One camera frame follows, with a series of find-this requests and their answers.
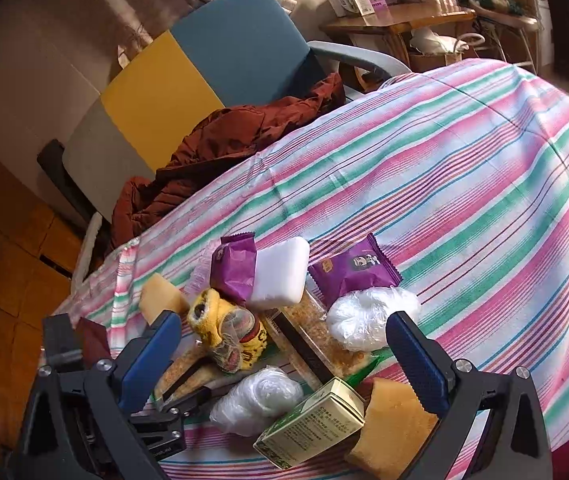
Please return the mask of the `green yellow snack bar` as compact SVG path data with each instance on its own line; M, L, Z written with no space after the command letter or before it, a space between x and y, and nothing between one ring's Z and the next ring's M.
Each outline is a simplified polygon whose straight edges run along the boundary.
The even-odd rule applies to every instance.
M196 341L165 370L154 388L157 408L181 399L218 376L218 368L202 342Z

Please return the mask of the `yellow sponge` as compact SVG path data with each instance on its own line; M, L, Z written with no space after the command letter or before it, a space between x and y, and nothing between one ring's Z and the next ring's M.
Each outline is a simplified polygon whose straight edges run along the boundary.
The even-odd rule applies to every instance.
M345 460L378 479L399 479L437 422L408 384L376 377L365 425Z
M139 310L149 325L165 310L182 316L189 309L187 297L161 274L154 273L142 286Z

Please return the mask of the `purple snack packet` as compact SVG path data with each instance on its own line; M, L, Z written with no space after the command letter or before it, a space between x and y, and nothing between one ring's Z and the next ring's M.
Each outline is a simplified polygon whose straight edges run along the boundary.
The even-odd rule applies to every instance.
M327 309L350 292L374 287L397 287L403 277L369 233L340 254L324 258L308 267Z
M234 304L251 298L257 259L253 232L223 236L214 250L210 286Z

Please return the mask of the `brown cracker pack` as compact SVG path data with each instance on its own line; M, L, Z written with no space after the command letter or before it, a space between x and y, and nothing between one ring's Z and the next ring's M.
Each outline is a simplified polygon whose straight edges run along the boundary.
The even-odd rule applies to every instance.
M327 329L327 311L305 290L298 304L260 315L270 338L308 387L316 391L334 377L356 388L380 361L371 351L350 351Z

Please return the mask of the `green white medicine box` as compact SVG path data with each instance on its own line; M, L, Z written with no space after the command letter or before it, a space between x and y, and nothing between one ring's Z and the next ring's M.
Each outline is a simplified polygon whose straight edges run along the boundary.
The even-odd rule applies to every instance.
M253 448L281 470L291 469L356 434L365 425L365 400L334 377L279 418Z

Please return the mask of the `white foam block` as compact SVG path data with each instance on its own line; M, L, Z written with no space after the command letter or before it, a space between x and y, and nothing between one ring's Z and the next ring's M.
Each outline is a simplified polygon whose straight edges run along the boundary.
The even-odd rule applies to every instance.
M304 295L309 254L309 243L301 236L260 249L248 307L266 311L298 304Z

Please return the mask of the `white plastic bag ball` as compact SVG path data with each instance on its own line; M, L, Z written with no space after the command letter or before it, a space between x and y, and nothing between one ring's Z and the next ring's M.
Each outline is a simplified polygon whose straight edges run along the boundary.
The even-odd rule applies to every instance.
M386 342L386 322L395 312L418 322L421 304L403 287L372 287L336 299L325 318L330 335L348 351L374 351Z

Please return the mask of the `striped pink green tablecloth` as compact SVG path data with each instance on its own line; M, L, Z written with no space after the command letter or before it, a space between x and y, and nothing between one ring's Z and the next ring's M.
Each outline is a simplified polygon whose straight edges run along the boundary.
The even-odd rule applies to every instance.
M319 260L373 234L421 302L420 328L480 370L531 372L553 448L569 441L569 95L467 60L287 134L112 252L62 304L120 351L142 285L185 287L220 237L304 237Z

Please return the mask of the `black rolled mat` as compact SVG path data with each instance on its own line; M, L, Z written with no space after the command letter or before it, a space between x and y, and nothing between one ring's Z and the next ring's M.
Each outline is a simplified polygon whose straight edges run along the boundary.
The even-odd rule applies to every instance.
M72 179L63 165L64 145L57 139L49 141L38 153L36 160L42 171L71 207L86 223L97 212L87 196Z

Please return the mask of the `rust red jacket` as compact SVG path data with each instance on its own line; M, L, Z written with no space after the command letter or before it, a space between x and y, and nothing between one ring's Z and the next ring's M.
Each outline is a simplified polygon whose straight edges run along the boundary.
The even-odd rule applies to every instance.
M155 178L132 177L115 203L108 252L141 235L239 162L346 102L342 77L332 73L306 96L267 105L215 110L197 124Z

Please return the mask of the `wooden side table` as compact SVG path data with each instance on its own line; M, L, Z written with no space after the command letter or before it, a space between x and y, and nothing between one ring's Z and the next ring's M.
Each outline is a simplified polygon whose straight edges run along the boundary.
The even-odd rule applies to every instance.
M360 16L350 15L337 18L335 21L320 26L333 42L345 44L347 63L350 58L357 58L354 53L354 39L365 36L377 39L382 44L382 52L365 52L368 60L362 65L364 70L381 76L383 70L391 70L392 62L384 61L385 56L395 58L405 64L409 70L432 70L444 66L446 58L451 62L457 61L456 54L437 54L433 61L428 61L426 55L411 55L408 47L409 36L419 29L434 28L441 25L455 25L455 35L460 32L462 24L475 19L475 12L463 6L437 3L404 3L394 4L386 10Z

